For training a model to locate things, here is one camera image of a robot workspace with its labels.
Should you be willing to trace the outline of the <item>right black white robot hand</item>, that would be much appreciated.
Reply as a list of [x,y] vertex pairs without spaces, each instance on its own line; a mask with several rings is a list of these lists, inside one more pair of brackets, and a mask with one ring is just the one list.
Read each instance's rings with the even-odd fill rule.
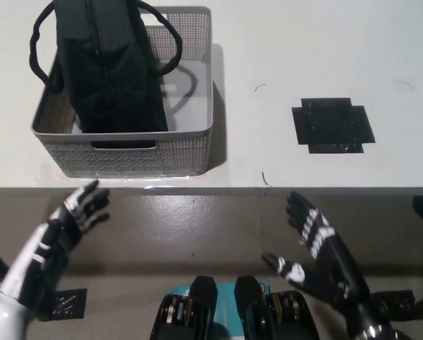
[[336,229],[316,206],[293,191],[287,198],[288,224],[307,247],[314,269],[263,252],[262,261],[293,287],[341,313],[371,303],[371,293],[354,257]]

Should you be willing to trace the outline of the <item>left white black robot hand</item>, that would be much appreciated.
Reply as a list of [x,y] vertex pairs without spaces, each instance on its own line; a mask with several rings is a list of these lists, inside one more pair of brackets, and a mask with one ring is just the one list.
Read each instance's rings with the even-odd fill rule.
[[85,234],[107,221],[110,191],[95,179],[67,196],[35,228],[0,284],[0,299],[34,309],[57,285]]

